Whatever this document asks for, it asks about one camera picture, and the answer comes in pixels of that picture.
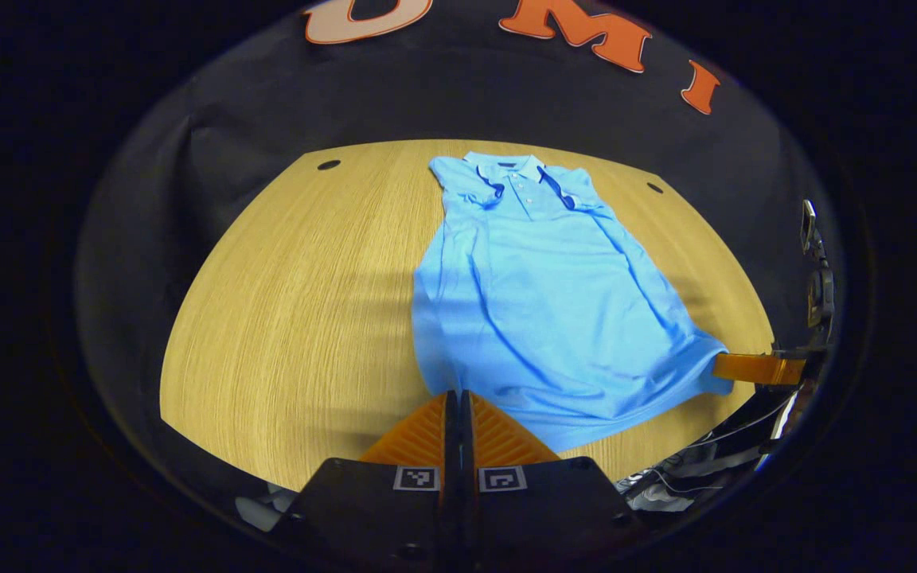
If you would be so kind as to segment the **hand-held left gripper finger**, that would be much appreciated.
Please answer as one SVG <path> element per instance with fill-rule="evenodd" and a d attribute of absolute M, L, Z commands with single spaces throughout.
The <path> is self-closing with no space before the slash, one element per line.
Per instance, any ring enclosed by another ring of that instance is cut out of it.
<path fill-rule="evenodd" d="M 606 563 L 650 533 L 589 457 L 564 459 L 488 402 L 459 403 L 459 528 L 472 563 Z"/>
<path fill-rule="evenodd" d="M 446 563 L 461 537 L 459 400 L 429 400 L 359 459 L 317 468 L 272 529 L 308 563 Z"/>

